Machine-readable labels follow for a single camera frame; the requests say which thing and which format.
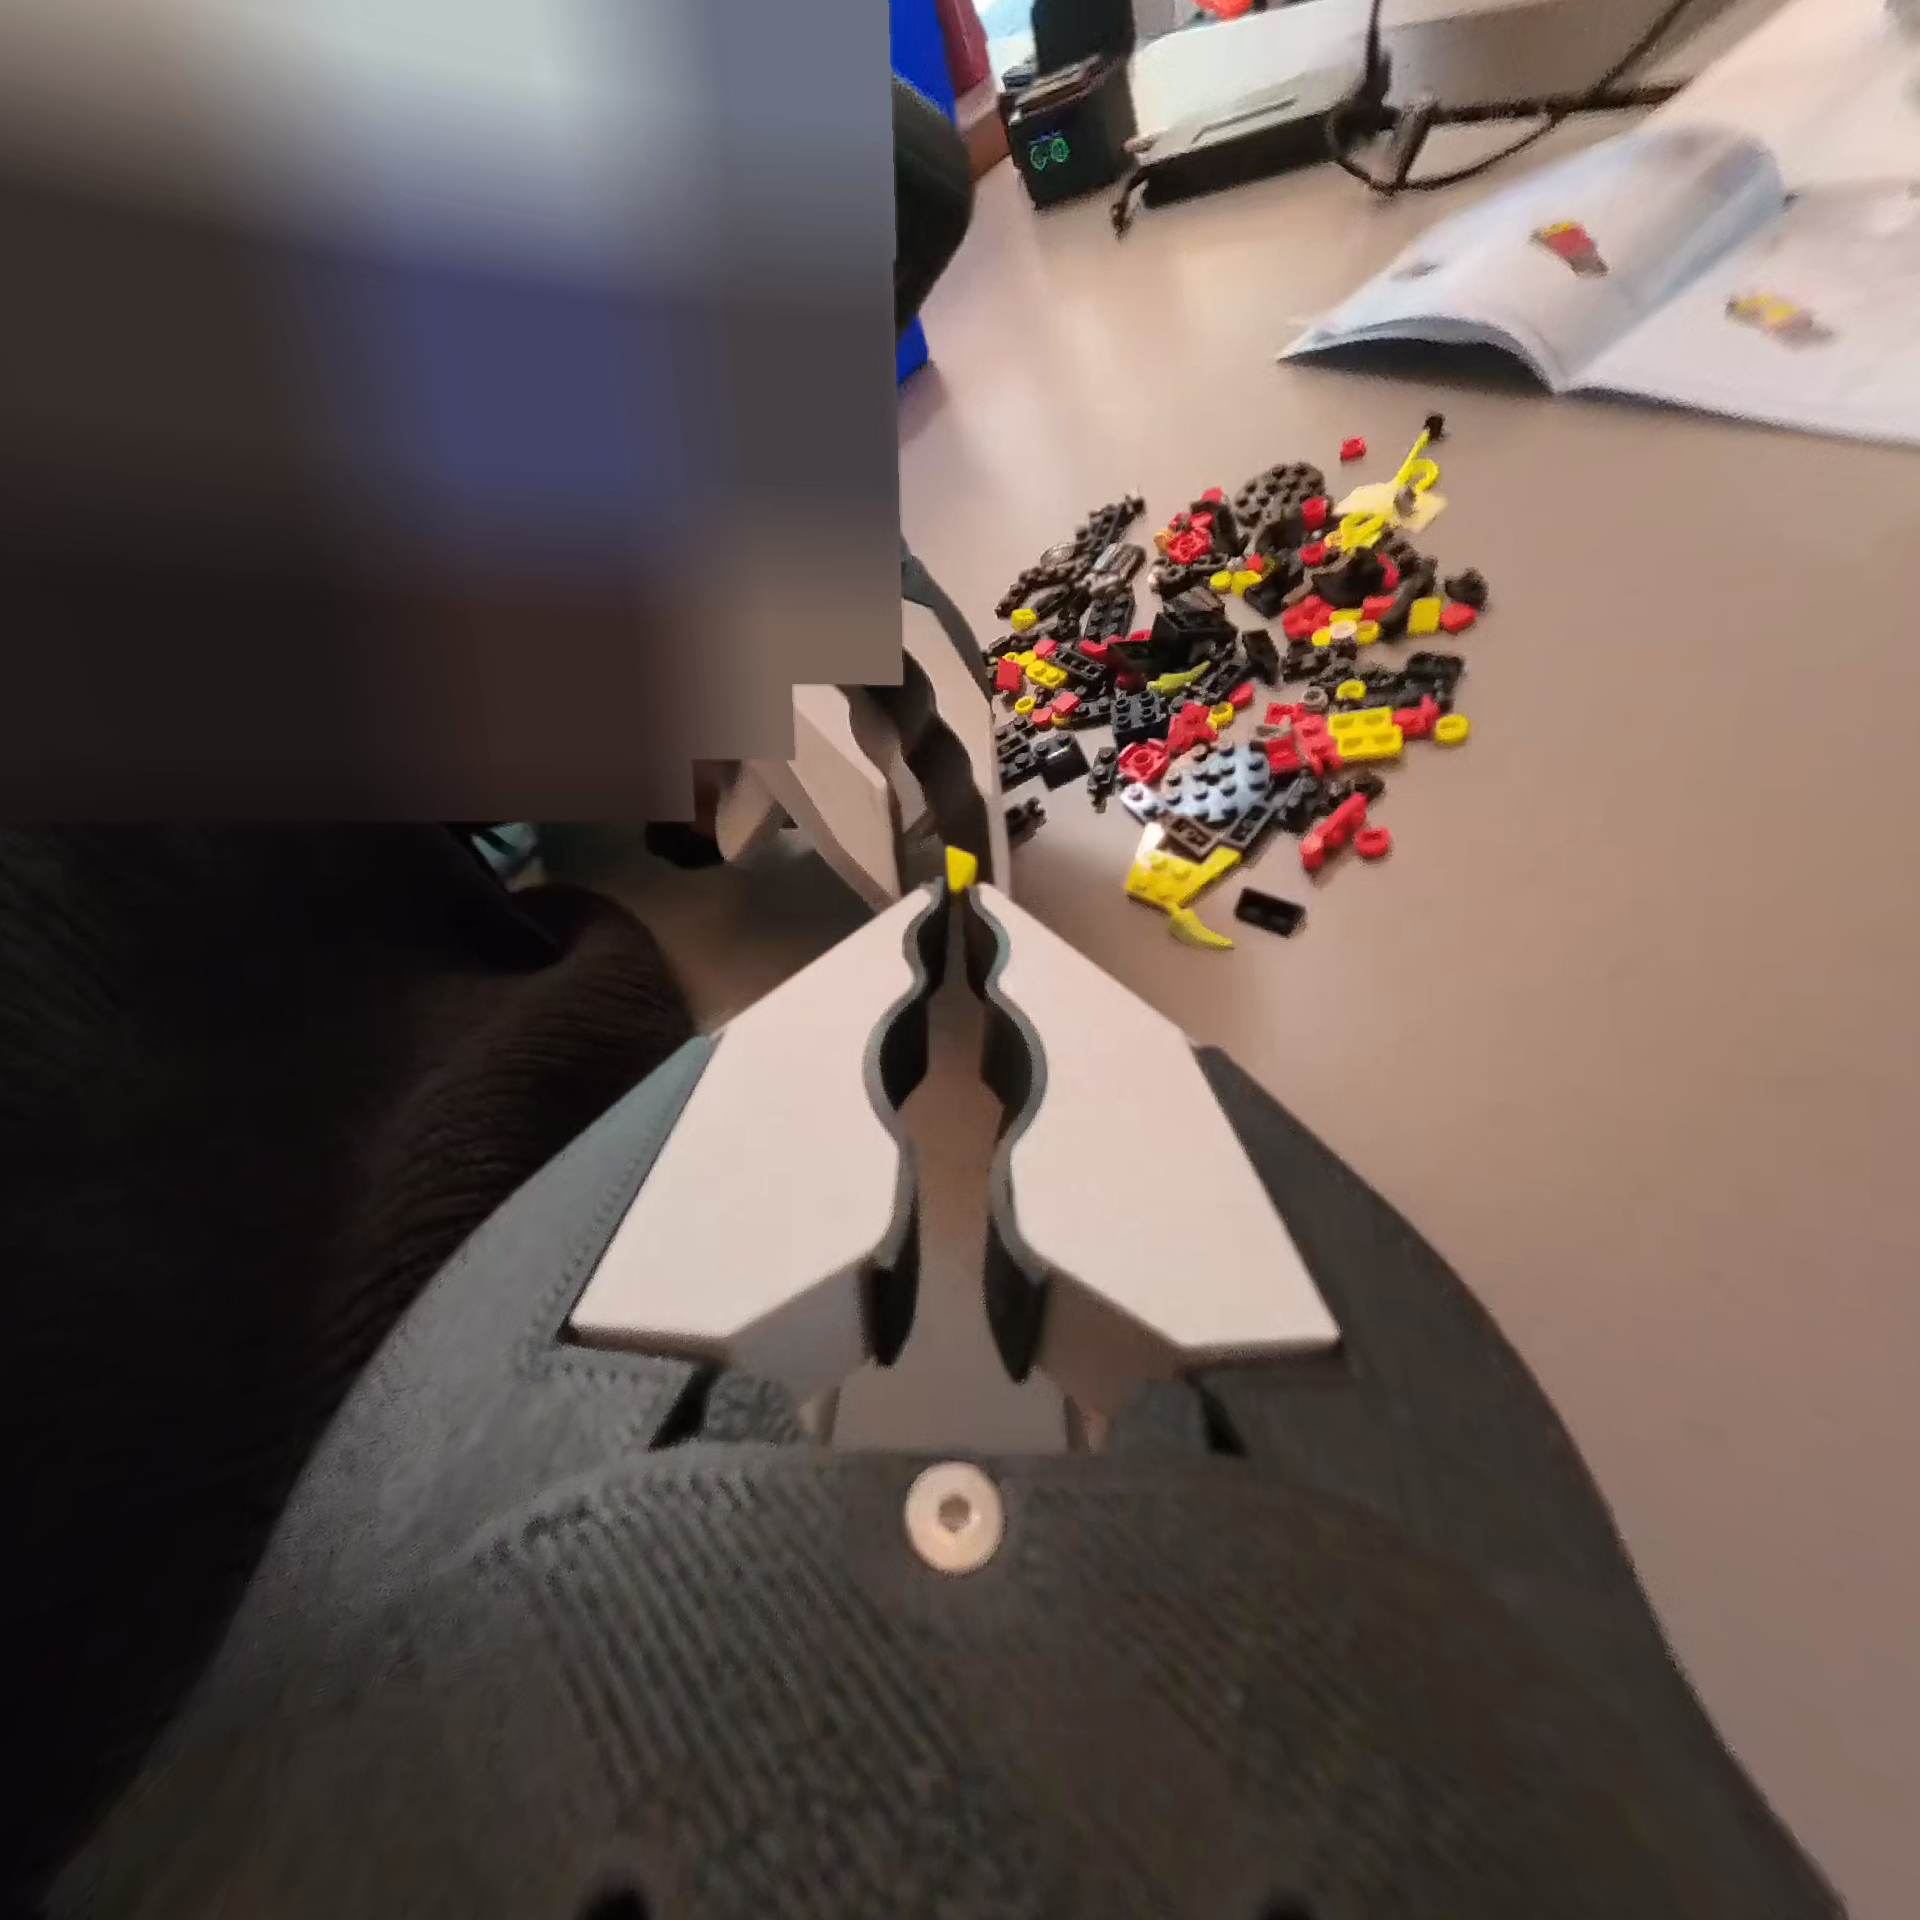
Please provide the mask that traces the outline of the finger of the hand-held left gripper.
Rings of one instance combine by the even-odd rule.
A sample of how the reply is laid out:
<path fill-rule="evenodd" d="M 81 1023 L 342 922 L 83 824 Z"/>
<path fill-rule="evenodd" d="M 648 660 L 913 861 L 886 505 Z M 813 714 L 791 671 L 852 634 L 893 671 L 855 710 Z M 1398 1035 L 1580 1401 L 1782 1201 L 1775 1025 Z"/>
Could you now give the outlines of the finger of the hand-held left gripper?
<path fill-rule="evenodd" d="M 801 684 L 786 756 L 718 765 L 713 838 L 726 865 L 766 848 L 781 827 L 872 911 L 902 894 L 900 740 L 865 690 Z"/>
<path fill-rule="evenodd" d="M 952 597 L 920 560 L 900 561 L 900 744 L 943 844 L 976 858 L 999 888 L 1012 880 L 998 776 L 996 710 L 985 657 Z"/>

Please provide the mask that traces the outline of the black rounded object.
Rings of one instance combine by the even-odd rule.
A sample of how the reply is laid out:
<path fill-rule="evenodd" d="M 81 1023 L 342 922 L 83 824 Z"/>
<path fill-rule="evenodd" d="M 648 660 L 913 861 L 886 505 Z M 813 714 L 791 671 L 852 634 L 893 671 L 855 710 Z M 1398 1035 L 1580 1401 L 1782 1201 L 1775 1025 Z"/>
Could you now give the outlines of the black rounded object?
<path fill-rule="evenodd" d="M 896 329 L 906 336 L 972 227 L 972 163 L 941 107 L 900 75 L 892 82 L 896 163 Z"/>

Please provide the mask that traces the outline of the pile of lego pieces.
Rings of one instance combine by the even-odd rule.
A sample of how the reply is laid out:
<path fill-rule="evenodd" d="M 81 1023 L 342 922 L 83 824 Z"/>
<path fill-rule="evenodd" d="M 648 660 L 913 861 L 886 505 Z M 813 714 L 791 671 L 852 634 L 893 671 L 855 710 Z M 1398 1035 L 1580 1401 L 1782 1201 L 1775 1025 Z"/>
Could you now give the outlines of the pile of lego pieces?
<path fill-rule="evenodd" d="M 1387 479 L 1348 492 L 1314 464 L 1261 468 L 1152 541 L 1128 492 L 1021 572 L 981 649 L 1010 842 L 1043 825 L 1026 788 L 1083 785 L 1141 829 L 1124 895 L 1211 951 L 1235 943 L 1200 904 L 1275 842 L 1307 882 L 1386 861 L 1383 771 L 1473 733 L 1455 642 L 1489 589 L 1420 541 L 1447 505 L 1447 433 L 1428 416 Z"/>

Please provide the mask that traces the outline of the white flat device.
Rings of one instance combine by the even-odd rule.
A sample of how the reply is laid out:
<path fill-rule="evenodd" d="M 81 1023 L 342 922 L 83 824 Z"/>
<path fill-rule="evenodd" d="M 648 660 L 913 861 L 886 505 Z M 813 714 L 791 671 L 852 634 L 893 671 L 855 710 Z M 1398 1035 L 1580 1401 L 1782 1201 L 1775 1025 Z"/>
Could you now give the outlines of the white flat device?
<path fill-rule="evenodd" d="M 1138 139 L 1158 143 L 1188 122 L 1227 120 L 1285 97 L 1335 104 L 1364 78 L 1367 15 L 1354 3 L 1299 4 L 1141 42 L 1128 73 Z"/>

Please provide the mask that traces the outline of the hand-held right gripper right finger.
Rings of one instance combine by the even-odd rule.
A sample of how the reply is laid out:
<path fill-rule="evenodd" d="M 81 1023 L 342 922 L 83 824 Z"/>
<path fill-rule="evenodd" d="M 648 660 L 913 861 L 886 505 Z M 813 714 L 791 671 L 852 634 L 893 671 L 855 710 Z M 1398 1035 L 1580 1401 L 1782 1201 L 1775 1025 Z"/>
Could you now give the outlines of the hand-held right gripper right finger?
<path fill-rule="evenodd" d="M 1005 1374 L 1055 1391 L 1065 1448 L 1098 1453 L 1144 1387 L 1339 1355 L 1188 1034 L 985 882 L 965 958 L 999 1105 L 983 1301 Z"/>

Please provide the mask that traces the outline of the black box with green display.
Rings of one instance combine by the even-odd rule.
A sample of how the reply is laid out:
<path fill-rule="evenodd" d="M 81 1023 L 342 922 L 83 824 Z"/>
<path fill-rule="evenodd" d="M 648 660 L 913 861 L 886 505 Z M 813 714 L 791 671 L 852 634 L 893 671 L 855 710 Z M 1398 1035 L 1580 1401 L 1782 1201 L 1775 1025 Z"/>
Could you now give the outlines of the black box with green display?
<path fill-rule="evenodd" d="M 1008 154 L 1036 213 L 1120 184 L 1137 119 L 1127 56 L 1075 60 L 1041 73 L 1010 67 L 998 89 Z"/>

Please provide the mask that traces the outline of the open instruction booklet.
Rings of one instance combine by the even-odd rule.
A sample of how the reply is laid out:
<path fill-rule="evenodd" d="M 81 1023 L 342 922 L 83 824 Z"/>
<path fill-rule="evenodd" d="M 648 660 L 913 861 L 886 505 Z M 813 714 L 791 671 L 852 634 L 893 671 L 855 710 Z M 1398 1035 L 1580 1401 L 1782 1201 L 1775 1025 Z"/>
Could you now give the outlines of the open instruction booklet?
<path fill-rule="evenodd" d="M 1436 221 L 1279 358 L 1411 346 L 1916 444 L 1916 4 L 1790 4 L 1636 129 Z"/>

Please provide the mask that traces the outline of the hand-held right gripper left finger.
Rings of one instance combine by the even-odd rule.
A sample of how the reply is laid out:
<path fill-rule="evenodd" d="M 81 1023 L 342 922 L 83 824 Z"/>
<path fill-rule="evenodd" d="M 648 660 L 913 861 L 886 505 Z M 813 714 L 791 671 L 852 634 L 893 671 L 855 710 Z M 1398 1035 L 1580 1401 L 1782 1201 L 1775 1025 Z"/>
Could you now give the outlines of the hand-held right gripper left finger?
<path fill-rule="evenodd" d="M 748 1375 L 818 1445 L 914 1328 L 923 1176 L 902 1108 L 948 972 L 948 884 L 911 890 L 693 1049 L 565 1332 L 592 1355 Z"/>

